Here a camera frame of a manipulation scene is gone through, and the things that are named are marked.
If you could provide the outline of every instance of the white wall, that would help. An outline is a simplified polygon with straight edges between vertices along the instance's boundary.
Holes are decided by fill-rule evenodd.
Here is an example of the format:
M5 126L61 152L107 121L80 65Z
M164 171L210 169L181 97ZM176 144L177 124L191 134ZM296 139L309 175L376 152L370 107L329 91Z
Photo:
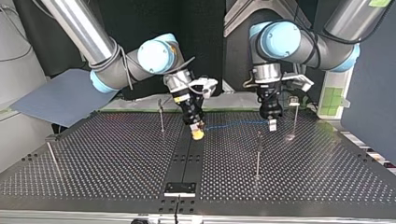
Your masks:
M0 4L14 7L11 0L0 0ZM29 49L29 45L9 24L3 13L0 12L0 61L18 57ZM7 14L23 31L18 16L10 11L7 11ZM0 109L7 107L45 82L43 70L33 50L22 59L0 62Z
M0 4L14 7L11 0L0 0ZM18 57L29 49L3 13L0 12L0 61ZM24 33L19 17L8 10L7 14ZM52 133L48 122L7 110L13 102L45 83L33 50L21 59L0 62L0 172L42 146L45 137Z

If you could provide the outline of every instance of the blue wire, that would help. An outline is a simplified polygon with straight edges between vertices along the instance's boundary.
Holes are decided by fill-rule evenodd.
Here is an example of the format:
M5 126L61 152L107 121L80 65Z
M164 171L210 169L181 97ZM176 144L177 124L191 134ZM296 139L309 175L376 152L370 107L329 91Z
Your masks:
M229 124L208 126L208 127L205 127L205 130L209 131L211 129L229 128L234 125L240 125L240 124L266 124L266 123L267 123L267 121L265 121L265 120L246 120L246 121L238 120L238 121L231 122Z

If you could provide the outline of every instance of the perforated metal table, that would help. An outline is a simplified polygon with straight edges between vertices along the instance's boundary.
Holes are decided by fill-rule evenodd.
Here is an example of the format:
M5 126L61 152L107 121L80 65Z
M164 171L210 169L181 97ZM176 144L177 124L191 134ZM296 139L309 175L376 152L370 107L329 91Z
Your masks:
M257 112L207 113L202 141L180 114L164 123L162 133L157 113L100 113L49 139L0 174L0 220L20 211L396 219L396 176L309 112L292 141L292 113L275 133ZM164 197L171 182L196 184L195 197Z

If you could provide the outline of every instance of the yellow tip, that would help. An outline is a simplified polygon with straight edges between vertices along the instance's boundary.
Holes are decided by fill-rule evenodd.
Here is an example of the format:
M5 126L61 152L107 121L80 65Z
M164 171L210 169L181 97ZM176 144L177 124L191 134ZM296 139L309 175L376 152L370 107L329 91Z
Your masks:
M200 129L192 131L191 134L192 134L192 139L194 140L201 140L205 135L204 132Z

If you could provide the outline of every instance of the robotic arm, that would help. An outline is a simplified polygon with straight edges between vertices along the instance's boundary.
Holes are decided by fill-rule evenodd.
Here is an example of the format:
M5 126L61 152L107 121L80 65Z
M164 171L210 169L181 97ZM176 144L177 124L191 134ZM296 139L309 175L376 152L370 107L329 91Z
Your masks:
M201 109L218 82L201 77L193 80L172 34L146 41L139 49L125 53L109 37L82 0L42 0L78 49L90 63L93 86L100 92L118 91L152 76L164 76L164 84L182 108L183 121L190 125L192 137L204 136Z
M345 72L354 66L360 55L362 36L390 7L390 4L388 7L374 6L372 2L341 1L326 23L324 34L316 34L288 20L267 21L250 28L252 75L264 119L282 116L277 99L281 80L300 79L303 91L313 85L305 76L281 74L279 61L332 72Z

